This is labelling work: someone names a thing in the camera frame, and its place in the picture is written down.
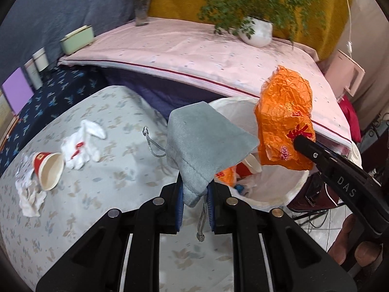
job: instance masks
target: paper cup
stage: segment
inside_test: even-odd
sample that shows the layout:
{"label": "paper cup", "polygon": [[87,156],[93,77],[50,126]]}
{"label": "paper cup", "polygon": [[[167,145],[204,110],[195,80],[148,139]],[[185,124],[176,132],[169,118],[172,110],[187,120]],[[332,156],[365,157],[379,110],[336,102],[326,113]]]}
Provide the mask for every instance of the paper cup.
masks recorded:
{"label": "paper cup", "polygon": [[60,180],[65,163],[61,153],[36,153],[32,160],[42,190],[53,189]]}

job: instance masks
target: red cloth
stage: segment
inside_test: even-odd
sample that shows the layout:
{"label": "red cloth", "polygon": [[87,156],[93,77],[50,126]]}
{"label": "red cloth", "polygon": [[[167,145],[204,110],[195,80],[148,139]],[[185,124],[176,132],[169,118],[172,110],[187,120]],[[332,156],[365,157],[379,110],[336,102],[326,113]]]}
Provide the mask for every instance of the red cloth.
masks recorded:
{"label": "red cloth", "polygon": [[359,122],[357,113],[354,110],[354,107],[351,105],[351,102],[345,95],[342,100],[339,102],[339,106],[344,114],[344,116],[347,119],[347,122],[349,122],[350,125],[350,132],[351,132],[351,139],[355,143],[361,142],[361,129],[359,128]]}

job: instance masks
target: pink folder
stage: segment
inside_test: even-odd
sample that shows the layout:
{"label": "pink folder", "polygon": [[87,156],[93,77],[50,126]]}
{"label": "pink folder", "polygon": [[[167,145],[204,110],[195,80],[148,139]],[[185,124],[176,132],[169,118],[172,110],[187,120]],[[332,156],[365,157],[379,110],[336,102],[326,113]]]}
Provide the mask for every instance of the pink folder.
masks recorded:
{"label": "pink folder", "polygon": [[3,93],[5,94],[15,115],[20,113],[22,108],[34,95],[25,76],[23,75],[21,68],[16,69],[15,72],[3,83],[2,87]]}

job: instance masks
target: yellow curtain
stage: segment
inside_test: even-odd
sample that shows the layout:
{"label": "yellow curtain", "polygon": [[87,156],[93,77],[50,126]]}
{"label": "yellow curtain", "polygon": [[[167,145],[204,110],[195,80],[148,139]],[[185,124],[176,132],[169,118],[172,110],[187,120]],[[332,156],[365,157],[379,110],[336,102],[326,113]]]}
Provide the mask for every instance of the yellow curtain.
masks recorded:
{"label": "yellow curtain", "polygon": [[[197,13],[202,5],[204,5],[204,0],[152,0],[149,15],[200,22]],[[308,35],[299,33],[295,42],[316,49],[319,58],[325,59],[334,50],[344,30],[348,11],[346,0],[320,0],[320,7],[326,14],[325,29],[321,27],[319,19],[312,17]],[[275,31],[274,35],[285,38],[285,34],[279,31]]]}

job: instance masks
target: dark blue fabric with bird pattern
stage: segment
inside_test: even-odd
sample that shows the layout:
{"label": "dark blue fabric with bird pattern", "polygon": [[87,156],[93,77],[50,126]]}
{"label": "dark blue fabric with bird pattern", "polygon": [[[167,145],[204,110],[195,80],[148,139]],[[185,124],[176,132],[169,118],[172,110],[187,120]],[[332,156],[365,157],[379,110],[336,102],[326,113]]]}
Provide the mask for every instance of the dark blue fabric with bird pattern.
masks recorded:
{"label": "dark blue fabric with bird pattern", "polygon": [[11,161],[46,125],[73,105],[105,88],[104,75],[92,66],[60,66],[19,114],[19,121],[0,152],[0,176]]}

